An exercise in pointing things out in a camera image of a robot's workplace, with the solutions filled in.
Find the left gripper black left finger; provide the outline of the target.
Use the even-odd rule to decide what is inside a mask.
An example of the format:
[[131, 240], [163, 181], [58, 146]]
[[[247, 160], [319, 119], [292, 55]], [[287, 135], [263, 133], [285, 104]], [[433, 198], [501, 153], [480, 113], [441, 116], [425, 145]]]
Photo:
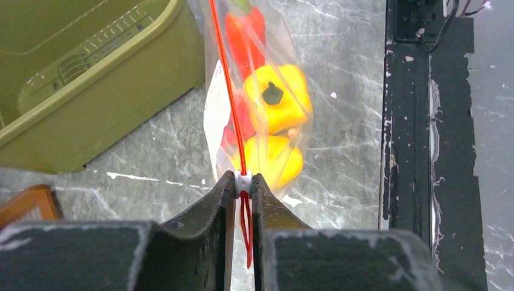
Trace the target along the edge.
[[197, 202], [152, 229], [139, 290], [230, 290], [235, 190], [227, 171]]

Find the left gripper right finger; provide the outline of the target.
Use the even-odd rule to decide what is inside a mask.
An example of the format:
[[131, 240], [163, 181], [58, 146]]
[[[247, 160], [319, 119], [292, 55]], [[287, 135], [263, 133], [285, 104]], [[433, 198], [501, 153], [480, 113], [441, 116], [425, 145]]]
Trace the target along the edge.
[[404, 230], [313, 229], [252, 179], [256, 290], [437, 290], [428, 248]]

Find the yellow toy mango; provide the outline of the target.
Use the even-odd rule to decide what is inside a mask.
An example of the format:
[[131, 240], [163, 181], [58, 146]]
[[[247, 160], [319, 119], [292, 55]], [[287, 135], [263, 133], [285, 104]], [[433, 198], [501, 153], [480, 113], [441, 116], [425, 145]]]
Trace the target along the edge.
[[255, 135], [244, 141], [246, 169], [260, 173], [271, 191], [281, 190], [301, 173], [304, 157], [285, 136]]

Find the clear zip top bag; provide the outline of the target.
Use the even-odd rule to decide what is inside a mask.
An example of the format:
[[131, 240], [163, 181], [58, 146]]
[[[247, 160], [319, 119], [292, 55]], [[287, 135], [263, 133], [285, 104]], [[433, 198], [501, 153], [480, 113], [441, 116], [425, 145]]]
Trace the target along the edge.
[[236, 176], [239, 223], [253, 264], [250, 179], [273, 194], [304, 167], [313, 106], [285, 19], [269, 1], [202, 1], [206, 100], [203, 129], [213, 176]]

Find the yellow toy bell pepper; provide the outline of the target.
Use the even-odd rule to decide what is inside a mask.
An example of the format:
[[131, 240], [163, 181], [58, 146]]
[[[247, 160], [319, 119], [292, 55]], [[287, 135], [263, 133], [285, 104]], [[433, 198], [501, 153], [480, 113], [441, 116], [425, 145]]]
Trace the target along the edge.
[[243, 84], [250, 101], [265, 115], [268, 132], [279, 133], [305, 124], [312, 116], [305, 74], [293, 64], [277, 67], [264, 65], [248, 76]]

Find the orange toy carrot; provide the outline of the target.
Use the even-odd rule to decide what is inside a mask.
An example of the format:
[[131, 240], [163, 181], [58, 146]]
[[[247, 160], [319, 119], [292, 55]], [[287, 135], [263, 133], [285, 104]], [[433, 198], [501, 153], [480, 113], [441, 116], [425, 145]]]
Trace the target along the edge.
[[252, 35], [256, 35], [258, 42], [265, 45], [265, 20], [261, 11], [249, 1], [232, 1], [232, 4], [242, 11], [243, 16], [228, 12], [225, 15], [225, 32], [241, 79], [245, 80], [252, 69], [265, 64], [265, 57], [252, 38]]

